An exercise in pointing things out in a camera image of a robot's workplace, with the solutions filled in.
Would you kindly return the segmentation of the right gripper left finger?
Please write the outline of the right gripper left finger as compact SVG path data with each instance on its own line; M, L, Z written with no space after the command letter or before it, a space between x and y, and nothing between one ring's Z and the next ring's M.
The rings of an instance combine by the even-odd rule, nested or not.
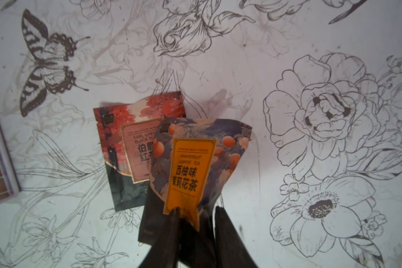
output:
M174 208L140 268L175 268L179 259L180 208Z

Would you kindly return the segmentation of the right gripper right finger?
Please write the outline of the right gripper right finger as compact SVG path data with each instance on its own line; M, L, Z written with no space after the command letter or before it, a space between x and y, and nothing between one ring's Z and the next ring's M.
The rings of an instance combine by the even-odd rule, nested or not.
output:
M223 207L216 207L214 224L217 267L257 268Z

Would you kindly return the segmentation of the orange tea bag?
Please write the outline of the orange tea bag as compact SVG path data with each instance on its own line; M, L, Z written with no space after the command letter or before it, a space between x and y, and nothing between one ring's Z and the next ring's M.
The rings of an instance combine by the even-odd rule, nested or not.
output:
M138 240L152 245L174 208L201 231L251 140L234 119L167 118L154 136L153 159Z

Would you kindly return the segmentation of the red tea bag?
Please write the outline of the red tea bag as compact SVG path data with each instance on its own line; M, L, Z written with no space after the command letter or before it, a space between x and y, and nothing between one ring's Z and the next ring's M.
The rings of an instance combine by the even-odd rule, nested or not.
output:
M154 138L162 120L185 117L181 92L93 110L116 212L144 205Z

